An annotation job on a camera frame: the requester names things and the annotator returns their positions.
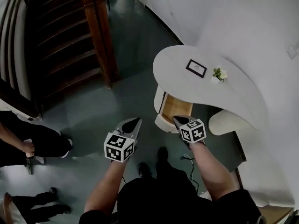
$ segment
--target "forearm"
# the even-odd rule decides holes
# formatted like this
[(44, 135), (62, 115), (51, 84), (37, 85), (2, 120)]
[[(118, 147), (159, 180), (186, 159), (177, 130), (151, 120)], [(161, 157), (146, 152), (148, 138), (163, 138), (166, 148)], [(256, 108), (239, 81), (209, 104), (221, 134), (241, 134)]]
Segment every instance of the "forearm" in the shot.
[(126, 164), (113, 161), (105, 176), (87, 199), (84, 212), (100, 210), (110, 215), (114, 209)]
[(1, 123), (0, 123), (0, 139), (16, 147), (17, 149), (23, 151), (22, 150), (23, 142)]
[(6, 220), (5, 223), (6, 224), (14, 224), (9, 207), (6, 207), (5, 205), (3, 205), (3, 210), (4, 210), (5, 220)]
[(190, 145), (204, 184), (213, 200), (237, 190), (236, 183), (224, 167), (202, 143)]

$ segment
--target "picture frame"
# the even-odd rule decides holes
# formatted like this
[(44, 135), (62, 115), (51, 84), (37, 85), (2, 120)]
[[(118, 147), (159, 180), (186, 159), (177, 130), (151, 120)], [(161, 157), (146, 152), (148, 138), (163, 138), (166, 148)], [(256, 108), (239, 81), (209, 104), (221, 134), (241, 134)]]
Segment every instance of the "picture frame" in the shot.
[(195, 75), (198, 75), (201, 78), (205, 77), (206, 67), (204, 67), (203, 65), (199, 64), (198, 62), (196, 62), (192, 59), (190, 59), (186, 69), (188, 71), (191, 71)]

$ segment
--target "cube with fiducial marker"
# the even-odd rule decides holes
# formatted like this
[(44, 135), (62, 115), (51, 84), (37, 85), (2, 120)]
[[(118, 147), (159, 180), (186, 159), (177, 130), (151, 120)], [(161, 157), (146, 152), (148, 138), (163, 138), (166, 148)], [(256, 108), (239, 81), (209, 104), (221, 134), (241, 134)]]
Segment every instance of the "cube with fiducial marker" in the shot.
[(206, 138), (205, 125), (200, 119), (181, 126), (180, 130), (182, 139), (192, 144)]
[(134, 152), (135, 140), (118, 134), (108, 133), (105, 143), (105, 157), (114, 161), (124, 162)]

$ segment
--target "dark green floor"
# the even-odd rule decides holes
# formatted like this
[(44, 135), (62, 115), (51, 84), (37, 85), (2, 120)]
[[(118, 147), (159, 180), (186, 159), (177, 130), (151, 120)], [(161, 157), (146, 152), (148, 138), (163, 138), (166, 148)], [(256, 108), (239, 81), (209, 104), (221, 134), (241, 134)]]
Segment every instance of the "dark green floor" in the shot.
[[(138, 177), (137, 165), (142, 161), (156, 175), (156, 153), (161, 146), (168, 147), (171, 165), (188, 175), (192, 169), (190, 161), (180, 160), (183, 154), (191, 153), (178, 136), (163, 132), (154, 123), (157, 113), (153, 100), (157, 83), (151, 69), (153, 60), (163, 48), (176, 45), (175, 40), (136, 0), (111, 0), (109, 19), (122, 80), (110, 91), (101, 81), (85, 85), (48, 110), (42, 121), (72, 137), (74, 149), (65, 159), (48, 158), (45, 165), (35, 162), (32, 176), (21, 166), (2, 170), (4, 181), (0, 182), (0, 189), (12, 195), (30, 196), (52, 186), (58, 188), (61, 202), (69, 204), (73, 213), (56, 216), (50, 223), (78, 223), (86, 197), (110, 163), (103, 154), (107, 132), (124, 119), (142, 118), (138, 150), (124, 174), (127, 182)], [(209, 106), (193, 106), (193, 116), (201, 118), (205, 124), (215, 112)], [(205, 141), (230, 171), (241, 163), (232, 134), (213, 136), (207, 132)], [(200, 183), (199, 192), (204, 191), (197, 168), (194, 179)]]

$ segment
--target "wooden staircase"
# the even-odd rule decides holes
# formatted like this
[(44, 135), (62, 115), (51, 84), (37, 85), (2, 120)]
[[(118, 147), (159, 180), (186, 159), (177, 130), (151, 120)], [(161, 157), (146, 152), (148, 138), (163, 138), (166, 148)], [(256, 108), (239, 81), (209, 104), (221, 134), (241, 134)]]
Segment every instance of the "wooden staircase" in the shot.
[(38, 106), (103, 76), (119, 80), (105, 0), (28, 0), (25, 60)]

